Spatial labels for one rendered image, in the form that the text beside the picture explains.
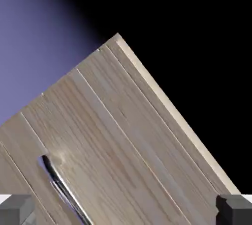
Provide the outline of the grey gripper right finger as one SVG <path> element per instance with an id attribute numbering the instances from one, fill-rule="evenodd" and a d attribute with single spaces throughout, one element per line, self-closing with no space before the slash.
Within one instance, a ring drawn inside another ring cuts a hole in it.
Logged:
<path id="1" fill-rule="evenodd" d="M 216 208 L 216 225 L 252 225 L 252 202 L 243 195 L 218 195 Z"/>

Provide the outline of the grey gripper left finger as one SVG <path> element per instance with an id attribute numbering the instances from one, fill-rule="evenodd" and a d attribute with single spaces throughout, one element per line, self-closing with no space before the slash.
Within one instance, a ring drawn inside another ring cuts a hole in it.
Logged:
<path id="1" fill-rule="evenodd" d="M 31 195 L 10 195 L 0 204 L 0 225 L 36 225 Z"/>

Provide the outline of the light wood drawer front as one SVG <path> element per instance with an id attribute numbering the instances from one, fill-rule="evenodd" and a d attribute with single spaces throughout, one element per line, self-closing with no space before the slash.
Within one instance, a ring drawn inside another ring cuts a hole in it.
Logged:
<path id="1" fill-rule="evenodd" d="M 108 47 L 23 115 L 94 225 L 215 225 L 213 186 Z"/>
<path id="2" fill-rule="evenodd" d="M 1 144 L 0 194 L 31 194 L 35 202 L 37 225 L 56 225 Z"/>

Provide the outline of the light wood cabinet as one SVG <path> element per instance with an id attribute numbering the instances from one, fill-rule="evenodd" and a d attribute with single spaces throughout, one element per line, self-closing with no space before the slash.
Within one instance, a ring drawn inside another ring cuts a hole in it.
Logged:
<path id="1" fill-rule="evenodd" d="M 102 47 L 108 47 L 132 81 L 164 120 L 182 147 L 213 186 L 216 191 L 216 197 L 219 194 L 238 194 L 239 190 L 237 187 L 232 183 L 122 37 L 116 34 L 97 50 Z M 56 225 L 80 225 L 77 217 L 60 199 L 58 193 L 51 185 L 46 172 L 40 166 L 39 157 L 42 154 L 47 154 L 52 161 L 51 155 L 23 115 L 25 107 L 0 126 L 0 144 L 5 148 L 11 160 L 17 166 L 54 223 Z M 74 195 L 64 179 L 63 182 Z M 75 195 L 74 197 L 83 208 L 78 198 Z"/>

